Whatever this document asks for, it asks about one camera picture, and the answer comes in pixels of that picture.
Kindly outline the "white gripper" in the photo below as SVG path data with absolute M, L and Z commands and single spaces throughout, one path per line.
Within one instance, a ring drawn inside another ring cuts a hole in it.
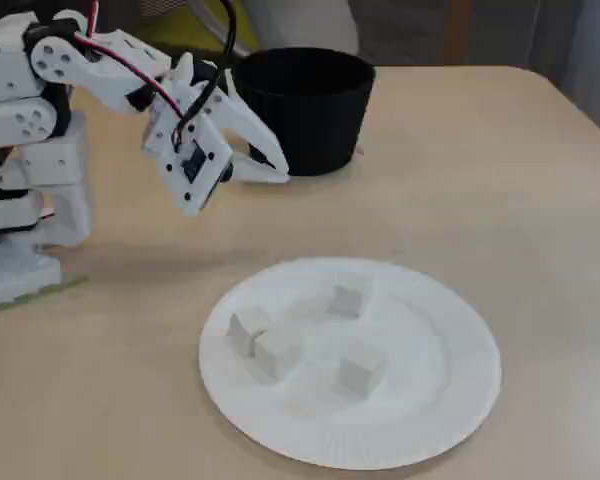
M 190 52 L 185 52 L 175 65 L 170 56 L 161 55 L 157 65 L 157 83 L 161 88 L 157 94 L 158 133 L 202 132 L 204 121 L 211 122 L 214 114 L 218 128 L 242 138 L 266 160 L 261 163 L 234 151 L 230 157 L 232 181 L 289 181 L 289 166 L 276 135 L 240 97 L 229 69 L 198 61 Z

